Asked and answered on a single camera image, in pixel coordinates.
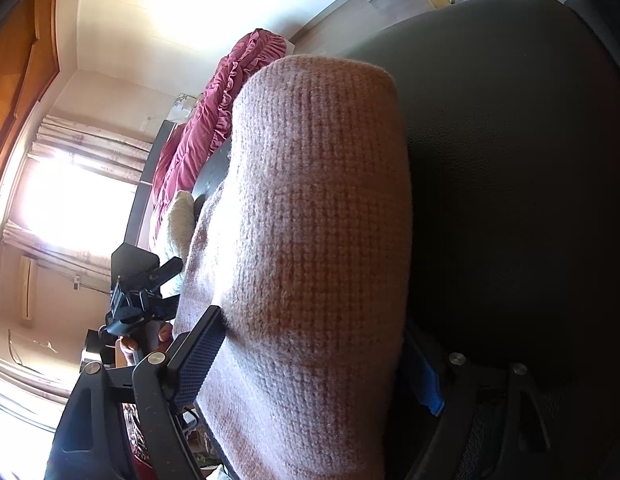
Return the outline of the person's hand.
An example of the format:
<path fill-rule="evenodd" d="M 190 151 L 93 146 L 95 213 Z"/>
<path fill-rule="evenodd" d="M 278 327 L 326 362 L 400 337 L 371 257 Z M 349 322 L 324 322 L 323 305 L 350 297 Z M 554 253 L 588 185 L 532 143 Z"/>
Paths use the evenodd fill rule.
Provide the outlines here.
<path fill-rule="evenodd" d="M 118 347 L 128 365 L 139 362 L 142 350 L 164 352 L 171 346 L 173 325 L 170 322 L 150 323 L 150 326 L 154 326 L 150 334 L 146 330 L 137 330 L 132 336 L 118 338 Z"/>

